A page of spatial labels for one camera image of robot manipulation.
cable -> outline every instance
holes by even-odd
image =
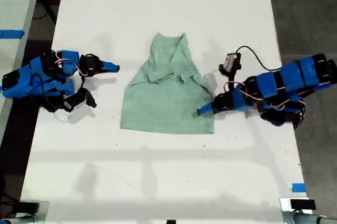
[[[44,14],[44,15],[42,15],[42,16],[39,16],[39,17],[36,17],[36,18],[32,18],[33,20],[40,20],[40,19],[42,19],[43,17],[45,17],[47,15],[47,12]]]
[[[257,97],[254,97],[254,96],[248,94],[248,93],[247,93],[246,85],[245,85],[243,82],[239,82],[239,81],[228,81],[228,82],[226,82],[226,83],[223,85],[224,91],[226,91],[226,87],[225,87],[225,86],[226,86],[227,84],[229,84],[229,83],[243,85],[243,86],[245,87],[245,89],[246,89],[246,92],[244,92],[244,91],[242,91],[242,90],[240,90],[240,92],[242,92],[243,94],[245,94],[246,97],[248,96],[248,97],[251,97],[252,99],[255,99],[255,100],[263,100],[263,99],[261,99],[261,98],[257,98]]]
[[[32,17],[32,20],[40,20],[42,19],[43,17],[45,17],[47,15],[47,11],[46,13],[44,13],[42,16],[39,16],[39,17]]]
[[[238,53],[239,50],[242,49],[242,48],[247,48],[247,49],[249,49],[249,50],[254,54],[254,56],[256,57],[257,61],[259,61],[260,65],[261,65],[265,70],[268,70],[268,71],[270,71],[270,72],[276,72],[276,71],[282,69],[282,67],[276,68],[276,69],[268,69],[268,68],[266,68],[266,67],[263,65],[263,63],[260,61],[260,59],[259,59],[259,57],[257,56],[257,54],[255,53],[255,51],[253,51],[253,49],[252,49],[251,47],[249,47],[249,46],[243,45],[243,46],[239,47],[239,48],[236,50],[235,53]]]
[[[60,59],[56,60],[55,63],[56,63],[56,64],[61,64],[62,61],[70,61],[70,62],[72,62],[72,63],[76,66],[77,70],[79,71],[79,73],[80,73],[81,75],[83,75],[83,76],[87,76],[87,75],[88,75],[88,73],[83,74],[83,73],[81,72],[80,67],[78,66],[78,64],[77,64],[76,62],[70,60],[70,59],[67,59],[67,58],[60,58]]]
[[[302,103],[304,105],[304,107],[303,107],[303,117],[304,117],[304,115],[305,115],[305,103],[303,101],[301,101],[301,100],[298,100],[298,102],[300,102],[300,103]]]
[[[242,90],[240,90],[240,92],[242,92],[243,94],[245,94],[245,95],[248,96],[248,97],[251,97],[252,99],[255,99],[255,100],[263,100],[263,99],[261,99],[261,98],[256,98],[256,97],[254,97],[254,96],[252,96],[252,95],[250,95],[250,94],[248,94],[248,93],[246,93],[246,92],[244,92],[244,91],[242,91]]]
[[[229,84],[229,83],[241,84],[241,85],[243,85],[244,87],[246,87],[246,85],[245,85],[243,82],[240,82],[240,81],[227,81],[227,82],[223,85],[223,90],[224,90],[224,91],[226,91],[226,85]]]
[[[46,91],[44,90],[44,86],[43,86],[42,77],[40,76],[40,74],[38,74],[38,73],[33,73],[33,74],[32,74],[32,76],[31,76],[31,85],[32,85],[32,79],[33,79],[33,77],[34,77],[35,75],[39,77],[40,83],[39,83],[38,85],[36,85],[32,90],[34,90],[34,89],[35,89],[36,87],[38,87],[38,86],[41,86],[42,92],[43,92],[43,96],[44,96],[45,100],[46,100],[46,101],[49,103],[49,105],[50,105],[51,107],[53,107],[54,110],[56,111],[56,110],[57,110],[57,107],[55,107],[55,106],[49,101],[49,99],[47,98]]]

blue tape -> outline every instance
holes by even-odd
[[[21,39],[24,34],[23,30],[0,30],[0,39]]]
[[[294,183],[292,186],[292,192],[306,192],[304,183]]]
[[[289,96],[289,100],[291,100],[291,101],[303,100],[303,97],[300,97],[300,96],[297,95],[297,91],[289,92],[288,96]]]
[[[314,86],[319,84],[316,74],[315,62],[313,57],[306,57],[300,60],[303,78],[306,86]]]
[[[283,66],[280,73],[287,93],[304,87],[304,82],[297,63],[290,63]]]
[[[269,72],[257,75],[256,81],[263,98],[269,98],[277,95],[274,73]]]
[[[203,106],[202,108],[198,109],[196,112],[198,115],[203,115],[208,113],[209,111],[212,111],[212,104],[208,104],[206,106]]]

green shirt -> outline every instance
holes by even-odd
[[[121,128],[172,134],[211,134],[214,116],[196,110],[213,96],[191,59],[184,33],[154,38],[149,59],[124,93]]]

folded fabric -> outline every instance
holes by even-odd
[[[151,54],[124,93],[121,128],[172,134],[211,134],[214,116],[196,109],[212,93],[191,59],[186,34],[158,33]]]

black cable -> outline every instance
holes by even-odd
[[[43,86],[43,80],[42,80],[42,77],[40,76],[40,74],[38,74],[38,73],[33,73],[32,74],[32,76],[31,76],[31,83],[30,83],[30,85],[32,85],[32,79],[33,79],[33,77],[34,76],[37,76],[37,77],[39,77],[39,79],[40,79],[40,85],[41,85],[41,87],[42,87],[42,92],[43,92],[43,96],[44,96],[44,98],[45,98],[45,100],[48,102],[48,104],[52,107],[52,108],[54,108],[54,110],[56,111],[57,110],[57,107],[55,107],[50,101],[49,101],[49,99],[47,98],[47,95],[46,95],[46,91],[44,90],[44,86]]]
[[[43,17],[45,17],[46,15],[47,15],[48,13],[47,13],[47,11],[46,11],[46,13],[44,13],[42,16],[39,16],[39,17],[34,17],[33,16],[33,20],[40,20],[40,19],[42,19]]]
[[[35,17],[35,18],[32,18],[33,20],[40,20],[40,19],[42,19],[43,17],[45,17],[47,15],[47,12],[44,14],[44,15],[42,15],[42,16],[39,16],[39,17]]]
[[[268,70],[268,71],[270,71],[270,72],[275,72],[275,71],[277,71],[277,70],[281,70],[281,69],[282,69],[282,67],[276,68],[276,69],[268,69],[268,68],[266,68],[266,67],[263,65],[263,63],[260,61],[260,59],[259,59],[259,57],[257,56],[257,54],[255,53],[255,51],[253,51],[253,49],[252,49],[251,47],[249,47],[249,46],[243,45],[243,46],[239,47],[239,48],[236,50],[235,53],[238,53],[239,50],[242,49],[242,48],[247,48],[247,49],[249,49],[249,50],[254,54],[254,56],[256,57],[257,61],[259,61],[260,65],[261,65],[265,70]]]

